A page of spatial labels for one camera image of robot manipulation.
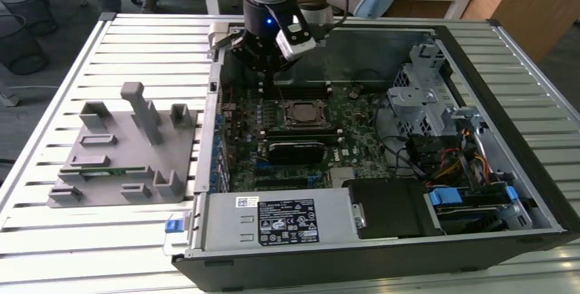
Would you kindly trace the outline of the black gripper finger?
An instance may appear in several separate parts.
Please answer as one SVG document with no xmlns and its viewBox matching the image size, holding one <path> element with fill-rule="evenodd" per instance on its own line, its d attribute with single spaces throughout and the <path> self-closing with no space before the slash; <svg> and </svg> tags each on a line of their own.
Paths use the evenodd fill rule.
<svg viewBox="0 0 580 294">
<path fill-rule="evenodd" d="M 292 86 L 294 83 L 294 65 L 296 61 L 278 61 L 272 64 L 272 84 L 278 96 L 285 95 L 284 92 L 286 91 L 288 87 Z"/>
<path fill-rule="evenodd" d="M 264 39 L 253 34 L 244 34 L 230 48 L 232 55 L 241 65 L 241 86 L 260 93 L 265 93 L 272 85 L 270 48 Z"/>
</svg>

